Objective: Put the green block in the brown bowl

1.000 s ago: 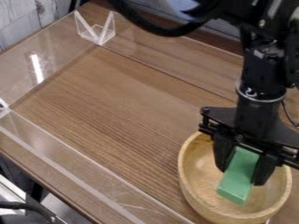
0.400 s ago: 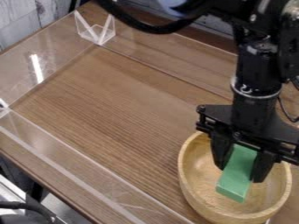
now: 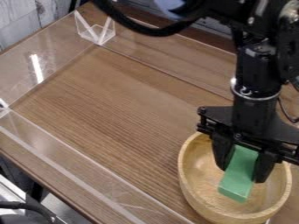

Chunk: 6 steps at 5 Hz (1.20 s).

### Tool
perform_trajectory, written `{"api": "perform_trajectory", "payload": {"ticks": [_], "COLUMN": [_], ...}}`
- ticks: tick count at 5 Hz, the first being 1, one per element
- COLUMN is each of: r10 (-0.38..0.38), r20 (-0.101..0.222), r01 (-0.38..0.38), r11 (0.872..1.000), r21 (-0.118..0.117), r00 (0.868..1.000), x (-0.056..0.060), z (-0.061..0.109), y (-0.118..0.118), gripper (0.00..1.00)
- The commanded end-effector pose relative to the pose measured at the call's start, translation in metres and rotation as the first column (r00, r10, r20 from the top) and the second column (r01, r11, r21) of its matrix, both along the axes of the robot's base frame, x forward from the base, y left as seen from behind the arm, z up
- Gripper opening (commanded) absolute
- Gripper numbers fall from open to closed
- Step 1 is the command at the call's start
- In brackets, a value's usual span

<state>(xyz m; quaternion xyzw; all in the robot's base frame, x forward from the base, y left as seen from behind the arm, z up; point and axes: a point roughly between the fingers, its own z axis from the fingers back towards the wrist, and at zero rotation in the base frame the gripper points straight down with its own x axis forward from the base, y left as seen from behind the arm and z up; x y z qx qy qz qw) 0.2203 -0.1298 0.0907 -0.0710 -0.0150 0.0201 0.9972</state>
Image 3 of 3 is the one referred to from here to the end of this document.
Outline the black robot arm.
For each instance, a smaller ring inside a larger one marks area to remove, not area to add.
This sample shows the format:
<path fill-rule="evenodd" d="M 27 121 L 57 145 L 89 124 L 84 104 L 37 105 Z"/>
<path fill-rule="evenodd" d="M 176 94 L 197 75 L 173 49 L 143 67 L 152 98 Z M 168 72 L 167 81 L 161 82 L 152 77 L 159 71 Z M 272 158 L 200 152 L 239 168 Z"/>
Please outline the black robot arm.
<path fill-rule="evenodd" d="M 229 26 L 237 50 L 233 104 L 200 107 L 197 131 L 209 135 L 221 170 L 233 144 L 257 152 L 252 179 L 263 183 L 275 164 L 299 165 L 299 129 L 276 113 L 281 86 L 299 89 L 299 0 L 187 0 L 181 12 Z"/>

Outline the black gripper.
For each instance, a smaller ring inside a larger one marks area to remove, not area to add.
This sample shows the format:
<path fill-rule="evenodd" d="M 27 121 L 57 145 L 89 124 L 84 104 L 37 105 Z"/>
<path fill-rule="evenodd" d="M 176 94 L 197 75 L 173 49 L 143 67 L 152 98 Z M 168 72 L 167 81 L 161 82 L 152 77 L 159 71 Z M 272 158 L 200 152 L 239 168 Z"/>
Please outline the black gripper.
<path fill-rule="evenodd" d="M 231 106 L 197 108 L 197 131 L 209 136 L 216 166 L 224 171 L 233 155 L 233 144 L 259 153 L 252 179 L 264 183 L 275 165 L 299 165 L 299 129 L 276 113 L 276 96 L 259 100 L 235 96 Z"/>

